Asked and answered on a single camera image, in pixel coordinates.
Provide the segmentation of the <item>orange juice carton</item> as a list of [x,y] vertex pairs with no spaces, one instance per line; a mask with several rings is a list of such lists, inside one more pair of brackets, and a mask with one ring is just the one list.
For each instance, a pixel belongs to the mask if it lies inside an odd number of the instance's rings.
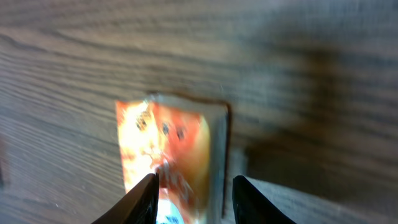
[[224,103],[173,95],[116,101],[124,188],[159,176],[156,223],[220,223],[228,118]]

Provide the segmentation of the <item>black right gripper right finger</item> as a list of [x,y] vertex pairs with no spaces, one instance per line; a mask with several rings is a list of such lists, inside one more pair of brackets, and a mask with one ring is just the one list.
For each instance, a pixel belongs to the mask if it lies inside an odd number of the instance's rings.
[[243,175],[233,179],[232,201],[236,224],[295,224]]

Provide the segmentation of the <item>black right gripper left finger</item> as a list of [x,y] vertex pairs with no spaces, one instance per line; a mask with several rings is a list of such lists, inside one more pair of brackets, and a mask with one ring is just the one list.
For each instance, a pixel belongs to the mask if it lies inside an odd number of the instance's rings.
[[147,174],[92,224],[155,224],[158,201],[159,175]]

